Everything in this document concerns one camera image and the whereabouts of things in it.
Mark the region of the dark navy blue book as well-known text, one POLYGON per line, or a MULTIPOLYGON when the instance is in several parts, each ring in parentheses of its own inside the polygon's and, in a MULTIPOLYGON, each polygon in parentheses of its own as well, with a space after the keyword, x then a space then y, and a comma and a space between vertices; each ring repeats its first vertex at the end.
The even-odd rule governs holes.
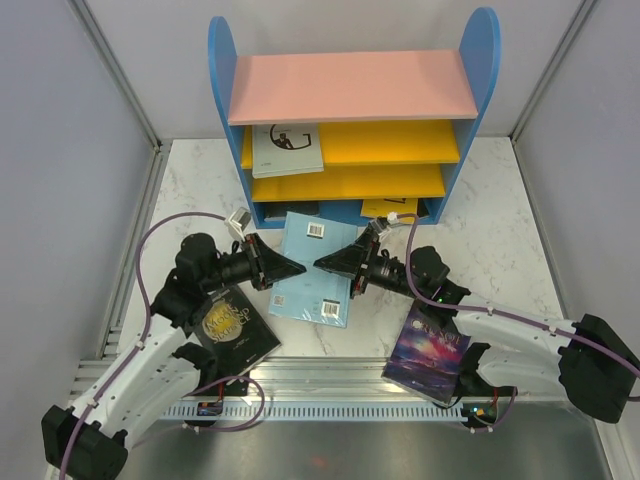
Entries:
POLYGON ((317 201, 268 202, 264 206, 264 221, 285 221, 289 213, 318 216, 320 205, 317 201))

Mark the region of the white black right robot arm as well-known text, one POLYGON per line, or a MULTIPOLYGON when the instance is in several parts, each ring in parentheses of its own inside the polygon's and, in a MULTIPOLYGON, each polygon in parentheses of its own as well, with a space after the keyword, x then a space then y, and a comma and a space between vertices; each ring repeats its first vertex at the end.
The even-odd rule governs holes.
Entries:
POLYGON ((381 249, 369 224, 354 243, 314 265, 348 278, 352 295, 375 285, 412 299, 382 377, 441 407, 458 397, 534 393, 566 398, 615 424, 633 399, 639 360, 603 319, 507 311, 448 280, 432 246, 399 260, 381 249))

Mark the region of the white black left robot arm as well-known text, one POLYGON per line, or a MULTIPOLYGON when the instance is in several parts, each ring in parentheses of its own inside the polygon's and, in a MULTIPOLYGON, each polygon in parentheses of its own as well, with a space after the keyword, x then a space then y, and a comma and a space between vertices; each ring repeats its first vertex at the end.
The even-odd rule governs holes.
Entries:
POLYGON ((305 271, 257 234, 230 253, 219 253, 208 234, 187 236, 146 305, 142 331, 70 406, 54 405, 44 414, 46 461, 62 479, 116 478, 134 444, 172 404, 224 382, 218 354, 195 334, 214 294, 243 282, 266 290, 305 271))

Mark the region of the yellow Little Prince book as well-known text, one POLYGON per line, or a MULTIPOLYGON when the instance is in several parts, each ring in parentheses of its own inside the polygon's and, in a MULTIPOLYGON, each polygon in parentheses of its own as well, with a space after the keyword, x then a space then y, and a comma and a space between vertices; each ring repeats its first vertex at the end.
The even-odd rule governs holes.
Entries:
POLYGON ((365 199, 362 201, 360 214, 363 217, 387 217, 389 213, 416 214, 418 211, 417 198, 365 199))

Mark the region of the dark green Alice Wonderland book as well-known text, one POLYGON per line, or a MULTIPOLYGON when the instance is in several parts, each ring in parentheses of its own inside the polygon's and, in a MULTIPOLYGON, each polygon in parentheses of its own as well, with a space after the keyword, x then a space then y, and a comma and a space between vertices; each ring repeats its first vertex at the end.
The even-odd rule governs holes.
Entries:
POLYGON ((419 218, 426 218, 430 215, 424 199, 417 200, 416 214, 419 218))

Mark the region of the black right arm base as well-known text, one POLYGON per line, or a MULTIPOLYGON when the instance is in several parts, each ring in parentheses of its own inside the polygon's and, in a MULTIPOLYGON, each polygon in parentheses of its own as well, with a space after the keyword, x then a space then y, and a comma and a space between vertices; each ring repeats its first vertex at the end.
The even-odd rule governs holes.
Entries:
POLYGON ((510 396, 514 387, 510 385, 487 382, 479 374, 479 363, 482 355, 490 348, 488 343, 472 343, 464 353, 459 365, 453 397, 493 397, 497 392, 499 397, 510 396))

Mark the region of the blue pink yellow shelf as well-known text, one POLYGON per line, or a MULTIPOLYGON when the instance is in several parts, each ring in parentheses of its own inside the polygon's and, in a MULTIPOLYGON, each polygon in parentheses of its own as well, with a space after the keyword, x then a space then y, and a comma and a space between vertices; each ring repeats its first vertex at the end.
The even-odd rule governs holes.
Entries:
POLYGON ((241 56, 225 18, 208 31, 211 89, 259 228, 266 210, 315 201, 322 217, 364 225, 369 199, 408 198, 440 220, 493 96, 502 55, 498 16, 480 7, 455 49, 241 56), (315 124, 319 173, 256 179, 260 125, 315 124))

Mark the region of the black Moon and Sixpence book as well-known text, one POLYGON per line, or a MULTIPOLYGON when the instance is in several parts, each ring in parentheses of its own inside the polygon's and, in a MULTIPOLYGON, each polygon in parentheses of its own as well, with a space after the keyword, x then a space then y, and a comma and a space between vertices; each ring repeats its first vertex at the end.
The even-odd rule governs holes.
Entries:
POLYGON ((217 360, 220 376, 240 376, 281 342, 238 286, 211 296, 196 314, 194 333, 217 360))

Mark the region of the pale grey Gatsby book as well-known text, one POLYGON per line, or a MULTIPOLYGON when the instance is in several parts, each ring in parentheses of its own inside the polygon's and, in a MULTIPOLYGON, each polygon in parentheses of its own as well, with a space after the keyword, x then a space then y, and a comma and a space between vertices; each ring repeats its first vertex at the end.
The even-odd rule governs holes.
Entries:
POLYGON ((256 179, 324 170, 317 124, 252 127, 252 176, 256 179))

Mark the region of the light blue thin book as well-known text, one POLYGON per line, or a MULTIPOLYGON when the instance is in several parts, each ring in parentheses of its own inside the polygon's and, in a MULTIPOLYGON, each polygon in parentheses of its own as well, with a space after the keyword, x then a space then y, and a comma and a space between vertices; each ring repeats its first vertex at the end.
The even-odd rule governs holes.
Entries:
POLYGON ((274 284, 269 313, 345 328, 348 323, 350 280, 322 271, 313 263, 351 244, 357 232, 354 225, 289 213, 285 220, 282 254, 304 265, 307 272, 274 284))

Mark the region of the purple Robinson Crusoe book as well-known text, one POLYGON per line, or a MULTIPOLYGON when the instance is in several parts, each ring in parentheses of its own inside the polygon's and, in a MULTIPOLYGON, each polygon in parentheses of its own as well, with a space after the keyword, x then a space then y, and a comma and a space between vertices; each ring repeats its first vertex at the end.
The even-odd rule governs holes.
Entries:
POLYGON ((441 327, 435 313, 415 300, 381 378, 439 406, 449 406, 470 340, 441 327))

